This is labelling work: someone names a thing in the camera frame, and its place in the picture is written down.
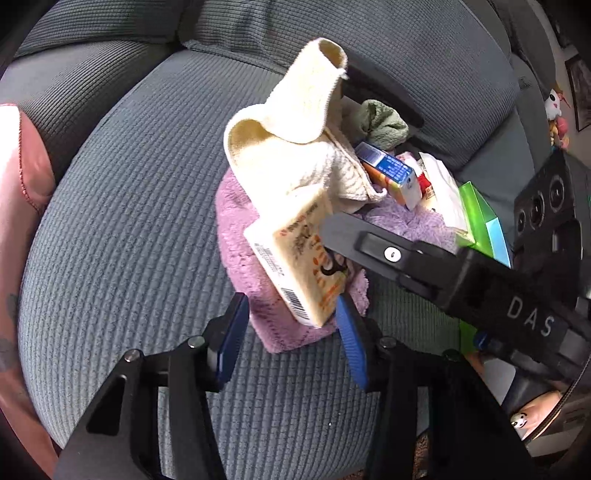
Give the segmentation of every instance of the barcode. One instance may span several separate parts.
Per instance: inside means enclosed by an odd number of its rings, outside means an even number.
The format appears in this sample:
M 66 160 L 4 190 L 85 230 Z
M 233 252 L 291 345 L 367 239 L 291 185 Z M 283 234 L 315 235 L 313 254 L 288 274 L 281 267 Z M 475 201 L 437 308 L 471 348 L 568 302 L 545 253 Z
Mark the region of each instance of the barcode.
M 283 295 L 285 295 L 287 303 L 290 304 L 290 307 L 295 312 L 295 316 L 303 320 L 310 320 L 296 294 L 292 290 L 288 290 L 287 288 L 282 288 L 281 291 L 283 292 Z
M 355 148 L 355 154 L 363 161 L 369 163 L 372 167 L 376 167 L 378 163 L 386 156 L 381 150 L 361 142 Z

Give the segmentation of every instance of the plush toy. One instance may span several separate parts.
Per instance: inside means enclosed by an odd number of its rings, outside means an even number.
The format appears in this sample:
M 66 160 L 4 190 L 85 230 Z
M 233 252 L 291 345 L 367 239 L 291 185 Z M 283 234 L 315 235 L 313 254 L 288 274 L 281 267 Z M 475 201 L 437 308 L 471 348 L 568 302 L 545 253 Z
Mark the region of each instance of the plush toy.
M 550 129 L 550 143 L 553 147 L 558 147 L 558 143 L 560 143 L 560 137 L 558 137 L 558 127 L 556 126 L 556 121 L 550 120 L 548 127 Z
M 560 110 L 560 97 L 558 96 L 558 93 L 556 93 L 556 90 L 550 90 L 550 96 L 544 102 L 544 106 L 546 108 L 546 117 L 549 121 L 562 115 L 562 110 Z
M 568 149 L 570 139 L 566 135 L 569 131 L 569 123 L 562 116 L 557 116 L 554 120 L 548 122 L 550 128 L 550 143 L 563 150 Z

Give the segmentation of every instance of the picture frame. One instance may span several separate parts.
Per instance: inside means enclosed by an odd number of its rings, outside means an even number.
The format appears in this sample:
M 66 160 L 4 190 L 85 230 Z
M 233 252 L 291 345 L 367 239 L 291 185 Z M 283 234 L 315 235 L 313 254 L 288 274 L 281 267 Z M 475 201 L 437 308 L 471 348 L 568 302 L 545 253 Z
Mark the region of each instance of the picture frame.
M 573 92 L 574 118 L 577 132 L 591 125 L 591 69 L 580 55 L 564 62 Z

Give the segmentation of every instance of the blue gripper pad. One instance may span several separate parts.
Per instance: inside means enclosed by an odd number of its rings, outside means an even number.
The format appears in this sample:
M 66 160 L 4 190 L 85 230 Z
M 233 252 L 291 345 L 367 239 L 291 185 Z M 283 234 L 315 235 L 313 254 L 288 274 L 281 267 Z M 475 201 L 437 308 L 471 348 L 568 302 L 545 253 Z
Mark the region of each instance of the blue gripper pad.
M 248 297 L 243 293 L 236 293 L 226 313 L 215 319 L 219 323 L 214 337 L 209 339 L 207 360 L 210 368 L 215 369 L 216 381 L 220 385 L 232 378 L 249 315 Z
M 336 301 L 336 323 L 351 376 L 361 389 L 366 390 L 369 387 L 368 351 L 371 344 L 368 345 L 363 319 L 348 293 L 341 294 Z

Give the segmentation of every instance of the green cloth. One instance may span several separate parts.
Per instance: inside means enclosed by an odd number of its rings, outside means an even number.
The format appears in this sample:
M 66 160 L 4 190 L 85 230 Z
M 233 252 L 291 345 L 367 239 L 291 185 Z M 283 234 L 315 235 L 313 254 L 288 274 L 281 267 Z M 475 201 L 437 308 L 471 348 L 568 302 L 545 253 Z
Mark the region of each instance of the green cloth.
M 408 125 L 398 112 L 378 100 L 366 100 L 344 115 L 341 129 L 353 145 L 366 141 L 385 151 L 393 150 L 408 137 Z

